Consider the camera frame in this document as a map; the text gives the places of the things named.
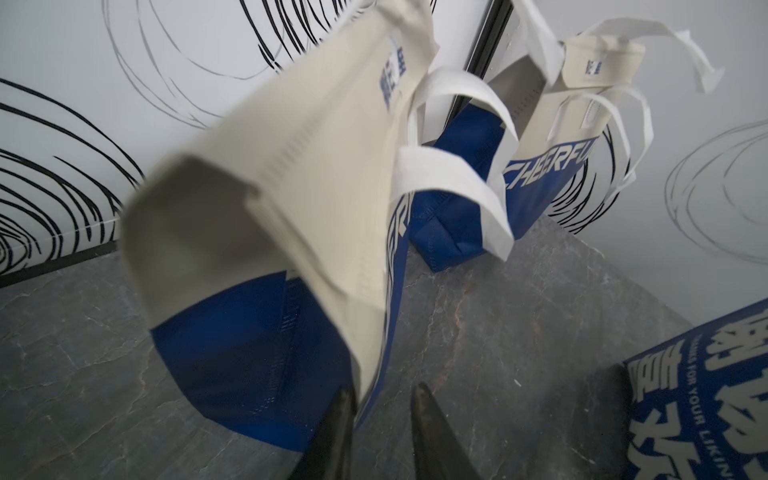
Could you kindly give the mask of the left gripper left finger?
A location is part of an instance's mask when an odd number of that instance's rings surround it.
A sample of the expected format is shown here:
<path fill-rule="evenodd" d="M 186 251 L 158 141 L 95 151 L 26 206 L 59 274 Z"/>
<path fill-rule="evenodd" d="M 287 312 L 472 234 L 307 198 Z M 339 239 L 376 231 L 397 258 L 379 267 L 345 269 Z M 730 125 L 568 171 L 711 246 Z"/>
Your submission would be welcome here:
<path fill-rule="evenodd" d="M 350 479 L 356 414 L 354 387 L 344 385 L 334 395 L 309 446 L 288 479 Z"/>

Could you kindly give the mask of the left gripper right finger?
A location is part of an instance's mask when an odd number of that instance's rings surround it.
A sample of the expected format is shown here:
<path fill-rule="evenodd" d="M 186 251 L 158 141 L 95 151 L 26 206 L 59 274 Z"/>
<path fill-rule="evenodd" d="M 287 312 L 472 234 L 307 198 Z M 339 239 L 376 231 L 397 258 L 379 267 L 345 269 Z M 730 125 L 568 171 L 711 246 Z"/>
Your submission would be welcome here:
<path fill-rule="evenodd" d="M 410 412 L 417 479 L 480 479 L 426 383 L 413 388 Z"/>

